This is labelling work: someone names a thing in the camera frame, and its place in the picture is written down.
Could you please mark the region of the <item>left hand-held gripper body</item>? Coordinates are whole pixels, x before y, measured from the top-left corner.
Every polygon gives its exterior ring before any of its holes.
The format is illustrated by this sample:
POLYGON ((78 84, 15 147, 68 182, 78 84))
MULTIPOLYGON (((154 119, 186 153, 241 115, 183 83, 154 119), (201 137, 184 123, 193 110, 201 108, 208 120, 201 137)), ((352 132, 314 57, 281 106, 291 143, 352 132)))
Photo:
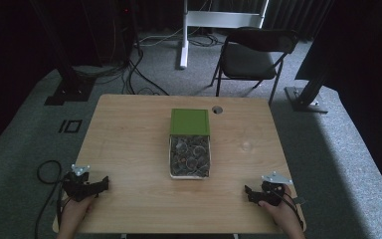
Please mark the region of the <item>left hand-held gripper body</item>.
POLYGON ((92 186, 88 184, 90 169, 89 165, 73 164, 71 170, 64 176, 62 187, 67 195, 77 202, 94 195, 92 186))

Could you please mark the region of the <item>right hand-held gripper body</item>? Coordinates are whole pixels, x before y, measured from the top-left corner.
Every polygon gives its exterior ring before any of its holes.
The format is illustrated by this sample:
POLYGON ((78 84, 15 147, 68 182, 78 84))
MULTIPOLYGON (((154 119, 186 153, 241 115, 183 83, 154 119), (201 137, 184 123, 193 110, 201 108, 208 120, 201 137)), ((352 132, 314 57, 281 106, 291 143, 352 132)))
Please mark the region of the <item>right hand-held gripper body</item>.
POLYGON ((263 175, 261 199, 272 206, 278 206, 285 195, 285 185, 292 185, 293 181, 280 173, 273 171, 271 174, 263 175))

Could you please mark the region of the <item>person's left hand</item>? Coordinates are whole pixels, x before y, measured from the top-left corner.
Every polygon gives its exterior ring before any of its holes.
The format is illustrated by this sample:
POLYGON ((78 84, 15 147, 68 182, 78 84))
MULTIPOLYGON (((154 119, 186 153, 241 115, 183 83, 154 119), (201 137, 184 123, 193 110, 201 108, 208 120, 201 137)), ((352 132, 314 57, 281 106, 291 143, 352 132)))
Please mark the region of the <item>person's left hand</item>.
POLYGON ((95 198, 89 196, 80 202, 70 200, 64 207, 61 217, 60 231, 76 231, 91 210, 95 198))

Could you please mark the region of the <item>person's right hand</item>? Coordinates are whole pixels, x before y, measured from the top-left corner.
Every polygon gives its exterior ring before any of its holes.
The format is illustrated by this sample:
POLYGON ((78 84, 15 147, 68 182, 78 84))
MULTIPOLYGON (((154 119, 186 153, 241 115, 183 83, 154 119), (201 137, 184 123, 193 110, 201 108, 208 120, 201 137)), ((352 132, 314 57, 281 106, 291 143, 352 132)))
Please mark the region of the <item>person's right hand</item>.
POLYGON ((290 189, 287 185, 284 186, 284 189, 284 199, 286 202, 282 201, 278 206, 272 206, 270 203, 261 200, 259 205, 267 210, 284 233, 290 235, 300 232, 301 227, 293 209, 287 205, 288 203, 291 203, 290 189))

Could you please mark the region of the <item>black floor tape marking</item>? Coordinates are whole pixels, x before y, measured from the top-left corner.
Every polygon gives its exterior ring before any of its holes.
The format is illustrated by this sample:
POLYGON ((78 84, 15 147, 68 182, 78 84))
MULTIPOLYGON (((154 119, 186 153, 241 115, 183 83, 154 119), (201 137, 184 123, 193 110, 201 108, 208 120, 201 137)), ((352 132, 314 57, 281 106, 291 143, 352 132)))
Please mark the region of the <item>black floor tape marking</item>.
POLYGON ((77 133, 80 131, 82 123, 81 119, 64 119, 58 133, 77 133))

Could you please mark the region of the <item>white tray of dark pieces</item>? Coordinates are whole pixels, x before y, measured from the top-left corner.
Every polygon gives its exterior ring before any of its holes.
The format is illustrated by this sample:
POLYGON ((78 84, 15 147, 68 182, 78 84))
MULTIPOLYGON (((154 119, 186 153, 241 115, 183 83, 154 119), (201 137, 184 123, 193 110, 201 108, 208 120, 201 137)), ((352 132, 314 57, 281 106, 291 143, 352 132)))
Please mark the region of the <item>white tray of dark pieces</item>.
POLYGON ((211 144, 209 135, 171 135, 169 171, 173 179, 210 177, 211 144))

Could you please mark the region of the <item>green box sleeve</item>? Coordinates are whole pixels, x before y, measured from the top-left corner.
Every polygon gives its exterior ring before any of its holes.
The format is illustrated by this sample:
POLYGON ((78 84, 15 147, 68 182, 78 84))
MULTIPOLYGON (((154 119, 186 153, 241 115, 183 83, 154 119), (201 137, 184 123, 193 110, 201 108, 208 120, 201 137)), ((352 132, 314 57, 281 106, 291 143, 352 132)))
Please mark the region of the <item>green box sleeve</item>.
POLYGON ((209 135, 209 113, 207 110, 173 109, 170 133, 172 135, 209 135))

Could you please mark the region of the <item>black metal stand with base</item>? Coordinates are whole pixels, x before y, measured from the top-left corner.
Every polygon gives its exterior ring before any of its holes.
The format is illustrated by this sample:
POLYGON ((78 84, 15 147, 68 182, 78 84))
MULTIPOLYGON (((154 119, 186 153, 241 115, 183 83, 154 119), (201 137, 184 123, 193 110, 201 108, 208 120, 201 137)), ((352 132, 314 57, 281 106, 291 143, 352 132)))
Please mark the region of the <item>black metal stand with base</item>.
POLYGON ((42 0, 29 0, 50 42, 49 51, 61 76, 61 82, 52 96, 47 97, 46 106, 62 106, 65 102, 87 102, 96 78, 81 78, 73 69, 65 48, 54 27, 42 0))
POLYGON ((285 87, 285 92, 292 109, 295 112, 327 114, 328 109, 318 95, 321 87, 327 80, 329 73, 329 63, 331 57, 327 57, 323 62, 316 61, 310 64, 303 61, 296 77, 305 75, 308 83, 304 88, 285 87))

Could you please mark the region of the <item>black folding chair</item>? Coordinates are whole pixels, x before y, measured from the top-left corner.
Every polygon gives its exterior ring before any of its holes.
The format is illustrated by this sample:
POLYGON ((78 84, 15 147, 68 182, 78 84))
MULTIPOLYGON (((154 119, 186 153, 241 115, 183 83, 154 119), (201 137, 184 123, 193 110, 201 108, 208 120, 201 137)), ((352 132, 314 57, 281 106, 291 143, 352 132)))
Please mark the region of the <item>black folding chair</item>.
POLYGON ((223 80, 254 81, 254 89, 264 80, 273 80, 269 98, 272 103, 285 57, 293 52, 298 43, 294 30, 266 30, 241 27, 231 32, 221 48, 221 54, 210 83, 216 85, 220 95, 223 80))

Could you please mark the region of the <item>white metal stand frame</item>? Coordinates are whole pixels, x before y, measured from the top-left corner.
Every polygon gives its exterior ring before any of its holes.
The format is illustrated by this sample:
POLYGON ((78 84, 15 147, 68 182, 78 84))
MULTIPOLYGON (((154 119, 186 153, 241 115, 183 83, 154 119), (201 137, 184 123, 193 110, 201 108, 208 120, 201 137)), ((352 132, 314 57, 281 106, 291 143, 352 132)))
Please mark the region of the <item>white metal stand frame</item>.
POLYGON ((179 62, 180 69, 186 69, 188 66, 189 27, 226 29, 256 27, 262 29, 270 0, 262 1, 261 9, 258 13, 191 11, 188 9, 188 0, 184 0, 183 3, 183 37, 179 62))

